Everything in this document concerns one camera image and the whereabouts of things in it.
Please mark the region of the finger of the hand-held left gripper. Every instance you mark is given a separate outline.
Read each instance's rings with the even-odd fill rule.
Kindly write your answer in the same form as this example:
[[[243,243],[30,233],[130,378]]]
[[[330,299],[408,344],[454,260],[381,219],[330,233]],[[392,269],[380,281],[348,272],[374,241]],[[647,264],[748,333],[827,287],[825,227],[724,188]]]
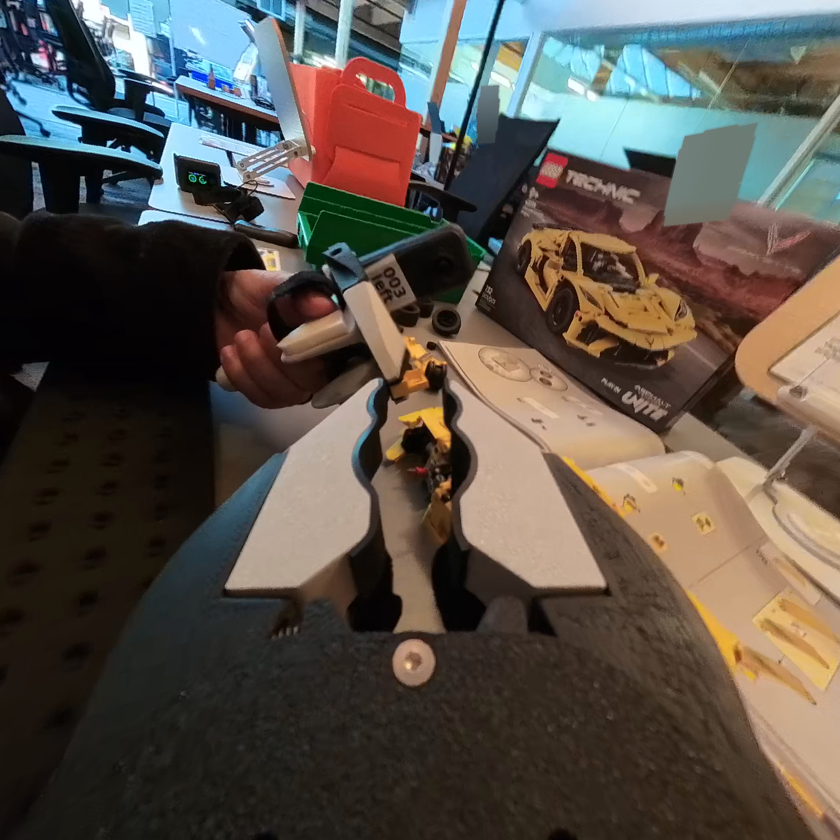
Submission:
[[[368,280],[361,280],[343,292],[343,302],[385,382],[398,383],[405,372],[408,350],[379,293]]]
[[[369,382],[381,378],[381,372],[375,362],[353,362],[337,377],[313,394],[313,408],[331,408],[349,400]]]

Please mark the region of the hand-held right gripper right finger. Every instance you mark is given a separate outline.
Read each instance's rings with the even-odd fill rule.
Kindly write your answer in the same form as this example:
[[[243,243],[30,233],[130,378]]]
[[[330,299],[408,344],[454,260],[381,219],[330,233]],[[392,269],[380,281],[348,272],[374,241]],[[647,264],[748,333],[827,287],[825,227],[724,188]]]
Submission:
[[[564,463],[459,383],[443,390],[451,434],[450,535],[434,558],[442,617],[482,617],[499,598],[608,593],[561,488]]]

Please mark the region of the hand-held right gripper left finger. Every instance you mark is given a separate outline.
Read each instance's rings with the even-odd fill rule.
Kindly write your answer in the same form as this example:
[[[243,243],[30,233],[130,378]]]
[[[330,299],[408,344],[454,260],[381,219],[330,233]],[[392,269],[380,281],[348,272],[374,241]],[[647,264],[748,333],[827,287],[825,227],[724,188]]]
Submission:
[[[399,617],[373,477],[390,393],[362,386],[318,426],[269,459],[225,501],[236,548],[224,594],[281,599],[303,609],[328,601],[346,617]]]

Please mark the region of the yellow black brick subassembly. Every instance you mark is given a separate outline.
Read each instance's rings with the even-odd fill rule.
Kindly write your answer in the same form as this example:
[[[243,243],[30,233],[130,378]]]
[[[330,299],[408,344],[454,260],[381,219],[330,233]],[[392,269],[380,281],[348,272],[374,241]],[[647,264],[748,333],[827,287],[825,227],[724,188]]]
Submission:
[[[434,357],[431,350],[412,336],[403,336],[403,341],[406,345],[407,367],[402,379],[390,385],[393,402],[403,402],[417,392],[440,392],[448,378],[447,362]]]

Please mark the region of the yellow toy brick car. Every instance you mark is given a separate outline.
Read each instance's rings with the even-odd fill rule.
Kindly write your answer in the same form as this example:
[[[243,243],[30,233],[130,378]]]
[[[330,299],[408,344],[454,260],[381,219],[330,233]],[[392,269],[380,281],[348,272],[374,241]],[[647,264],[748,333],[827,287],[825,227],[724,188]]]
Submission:
[[[442,407],[429,407],[400,416],[400,437],[385,451],[383,463],[397,464],[414,459],[407,472],[423,484],[427,503],[422,523],[437,546],[446,544],[452,533],[451,432]]]

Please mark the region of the person's left forearm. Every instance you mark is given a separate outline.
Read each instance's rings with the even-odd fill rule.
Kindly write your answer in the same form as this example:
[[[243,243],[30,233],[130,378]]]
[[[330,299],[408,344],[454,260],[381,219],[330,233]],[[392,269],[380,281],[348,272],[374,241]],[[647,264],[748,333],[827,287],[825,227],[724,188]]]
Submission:
[[[235,232],[2,213],[2,372],[49,362],[212,379],[217,315],[233,311],[226,274],[263,267]]]

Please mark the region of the person's left hand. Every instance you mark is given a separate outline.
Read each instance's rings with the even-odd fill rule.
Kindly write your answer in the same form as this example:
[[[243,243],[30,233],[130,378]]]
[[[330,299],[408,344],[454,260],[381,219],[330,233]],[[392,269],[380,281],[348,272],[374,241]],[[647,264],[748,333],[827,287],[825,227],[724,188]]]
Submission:
[[[215,316],[219,363],[238,393],[265,409],[308,403],[328,383],[321,359],[284,364],[266,318],[279,275],[247,269],[223,273]]]

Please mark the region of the green plastic bin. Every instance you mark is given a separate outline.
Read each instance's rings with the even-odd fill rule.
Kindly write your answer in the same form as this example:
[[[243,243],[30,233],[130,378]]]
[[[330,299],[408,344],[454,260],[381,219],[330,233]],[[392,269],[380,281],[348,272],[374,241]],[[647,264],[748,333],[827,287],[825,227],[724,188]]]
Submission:
[[[347,244],[364,263],[370,254],[443,225],[404,206],[315,182],[305,187],[297,212],[299,246],[313,268],[335,244]]]

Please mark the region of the grey instruction booklet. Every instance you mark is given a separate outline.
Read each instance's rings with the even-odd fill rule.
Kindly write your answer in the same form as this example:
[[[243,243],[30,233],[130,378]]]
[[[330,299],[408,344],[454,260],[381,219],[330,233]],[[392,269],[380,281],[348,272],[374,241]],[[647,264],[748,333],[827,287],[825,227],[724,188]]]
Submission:
[[[586,391],[533,349],[440,341],[452,372],[542,448],[583,469],[665,454],[659,436]]]

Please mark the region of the red plastic bin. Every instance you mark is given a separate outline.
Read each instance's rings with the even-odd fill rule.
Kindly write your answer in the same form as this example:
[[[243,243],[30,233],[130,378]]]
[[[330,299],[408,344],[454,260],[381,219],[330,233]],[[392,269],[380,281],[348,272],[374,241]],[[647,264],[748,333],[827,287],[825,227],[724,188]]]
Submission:
[[[293,65],[290,76],[313,148],[290,163],[299,183],[404,206],[422,117],[399,75],[357,57],[342,70]]]

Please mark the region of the white parts instruction booklet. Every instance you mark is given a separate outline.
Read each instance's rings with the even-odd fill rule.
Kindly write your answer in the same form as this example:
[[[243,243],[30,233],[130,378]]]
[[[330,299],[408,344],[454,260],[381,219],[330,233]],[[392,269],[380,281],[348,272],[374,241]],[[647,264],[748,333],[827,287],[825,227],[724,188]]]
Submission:
[[[806,818],[838,837],[838,600],[768,534],[720,464],[696,453],[585,470],[687,592],[760,747]]]

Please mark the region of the thin black pole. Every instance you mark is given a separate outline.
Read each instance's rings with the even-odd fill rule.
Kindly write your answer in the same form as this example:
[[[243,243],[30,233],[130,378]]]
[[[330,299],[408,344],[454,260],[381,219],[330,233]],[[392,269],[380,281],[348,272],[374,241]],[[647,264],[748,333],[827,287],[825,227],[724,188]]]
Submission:
[[[477,108],[477,100],[480,92],[481,86],[487,81],[489,78],[490,69],[488,64],[491,64],[490,61],[490,53],[493,49],[493,44],[495,41],[497,28],[499,25],[499,21],[501,18],[501,13],[504,8],[505,1],[497,1],[495,5],[495,9],[493,11],[493,15],[490,19],[490,25],[485,37],[484,45],[482,46],[482,50],[479,57],[479,65],[478,70],[476,71],[476,78],[470,90],[469,98],[467,101],[467,107],[465,110],[465,114],[458,130],[456,145],[454,148],[454,163],[457,162],[458,156],[462,147],[464,146],[465,138],[469,130],[469,124],[472,120],[474,115],[474,111]]]

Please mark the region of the black device green display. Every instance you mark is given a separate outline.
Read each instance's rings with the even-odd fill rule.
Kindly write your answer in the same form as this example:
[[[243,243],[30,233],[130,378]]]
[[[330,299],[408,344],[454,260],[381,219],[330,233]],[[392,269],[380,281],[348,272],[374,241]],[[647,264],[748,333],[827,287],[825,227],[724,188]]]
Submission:
[[[183,155],[173,155],[175,182],[184,193],[206,194],[225,186],[220,165]]]

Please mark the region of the grey panel on metal stand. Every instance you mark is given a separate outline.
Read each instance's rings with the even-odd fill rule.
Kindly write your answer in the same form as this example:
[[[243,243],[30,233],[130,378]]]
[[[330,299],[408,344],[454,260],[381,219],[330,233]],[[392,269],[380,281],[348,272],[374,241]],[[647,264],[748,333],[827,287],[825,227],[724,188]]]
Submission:
[[[267,17],[257,24],[255,43],[275,105],[282,140],[236,162],[235,168],[244,186],[256,184],[269,173],[287,168],[296,159],[309,161],[316,151],[291,77],[289,55],[275,18]]]

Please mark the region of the white stand base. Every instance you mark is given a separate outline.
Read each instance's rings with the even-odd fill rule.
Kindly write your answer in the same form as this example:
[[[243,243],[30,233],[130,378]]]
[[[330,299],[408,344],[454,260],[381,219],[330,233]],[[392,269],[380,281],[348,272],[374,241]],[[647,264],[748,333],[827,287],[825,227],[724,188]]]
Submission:
[[[745,458],[718,463],[772,544],[826,589],[838,587],[839,521],[786,482],[766,488],[767,471]]]

